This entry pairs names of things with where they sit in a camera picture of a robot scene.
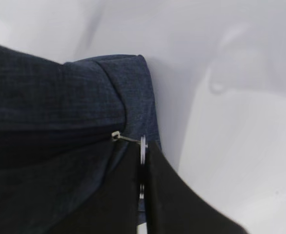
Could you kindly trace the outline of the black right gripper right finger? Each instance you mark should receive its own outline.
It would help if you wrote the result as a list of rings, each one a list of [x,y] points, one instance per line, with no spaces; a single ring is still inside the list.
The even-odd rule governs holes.
[[[201,199],[175,172],[156,142],[145,158],[145,210],[149,234],[245,234]]]

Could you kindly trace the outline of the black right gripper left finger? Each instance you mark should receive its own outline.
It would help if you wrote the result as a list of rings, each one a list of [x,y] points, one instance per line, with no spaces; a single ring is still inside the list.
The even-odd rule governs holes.
[[[140,147],[130,143],[103,185],[50,229],[52,234],[135,234],[139,199]]]

